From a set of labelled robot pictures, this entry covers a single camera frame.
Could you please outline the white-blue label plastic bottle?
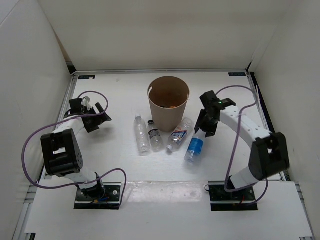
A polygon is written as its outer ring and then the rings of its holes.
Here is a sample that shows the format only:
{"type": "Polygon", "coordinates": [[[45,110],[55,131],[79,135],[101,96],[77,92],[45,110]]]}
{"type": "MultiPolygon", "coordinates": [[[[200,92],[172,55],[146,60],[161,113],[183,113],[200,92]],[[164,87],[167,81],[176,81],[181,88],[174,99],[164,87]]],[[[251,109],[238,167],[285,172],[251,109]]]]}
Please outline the white-blue label plastic bottle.
{"type": "Polygon", "coordinates": [[[187,138],[189,132],[193,129],[193,127],[194,122],[190,118],[185,117],[169,136],[166,150],[169,153],[176,152],[180,148],[184,140],[187,138]]]}

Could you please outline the blue-label blue-cap plastic bottle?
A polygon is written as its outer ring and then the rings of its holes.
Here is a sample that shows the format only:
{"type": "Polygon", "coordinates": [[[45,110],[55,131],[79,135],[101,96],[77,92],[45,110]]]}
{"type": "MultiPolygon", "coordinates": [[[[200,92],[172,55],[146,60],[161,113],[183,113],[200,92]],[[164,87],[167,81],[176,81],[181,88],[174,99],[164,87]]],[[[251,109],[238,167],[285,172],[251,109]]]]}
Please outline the blue-label blue-cap plastic bottle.
{"type": "Polygon", "coordinates": [[[195,133],[191,141],[189,143],[189,146],[187,148],[186,154],[185,154],[185,161],[194,164],[198,161],[202,148],[205,142],[206,133],[202,130],[199,130],[197,133],[195,133]]]}

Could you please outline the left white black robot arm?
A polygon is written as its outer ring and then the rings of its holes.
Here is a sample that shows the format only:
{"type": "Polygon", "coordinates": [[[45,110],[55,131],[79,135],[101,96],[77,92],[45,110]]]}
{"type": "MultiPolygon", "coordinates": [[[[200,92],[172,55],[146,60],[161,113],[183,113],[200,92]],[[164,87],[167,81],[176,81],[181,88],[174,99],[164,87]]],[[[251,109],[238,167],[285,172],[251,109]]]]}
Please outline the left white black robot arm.
{"type": "Polygon", "coordinates": [[[71,99],[69,103],[69,113],[64,116],[67,121],[40,138],[44,166],[50,176],[67,178],[76,183],[86,197],[100,200],[105,195],[105,187],[101,180],[95,181],[99,178],[96,172],[84,167],[76,136],[83,129],[87,133],[94,132],[112,119],[106,113],[96,116],[87,96],[71,99]]]}

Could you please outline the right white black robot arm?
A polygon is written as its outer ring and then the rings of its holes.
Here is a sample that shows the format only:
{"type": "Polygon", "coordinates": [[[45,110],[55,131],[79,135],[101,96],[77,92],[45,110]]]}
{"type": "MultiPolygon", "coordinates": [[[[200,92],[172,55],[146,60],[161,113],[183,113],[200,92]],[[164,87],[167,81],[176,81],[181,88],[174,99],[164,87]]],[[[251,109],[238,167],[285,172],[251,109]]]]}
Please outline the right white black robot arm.
{"type": "Polygon", "coordinates": [[[224,193],[230,200],[238,199],[244,189],[254,186],[290,168],[287,140],[281,132],[273,133],[258,126],[243,114],[236,103],[229,99],[219,99],[214,91],[200,96],[203,109],[198,116],[195,131],[202,131],[205,137],[216,134],[218,123],[223,123],[236,133],[250,148],[248,166],[231,175],[228,167],[224,193]]]}

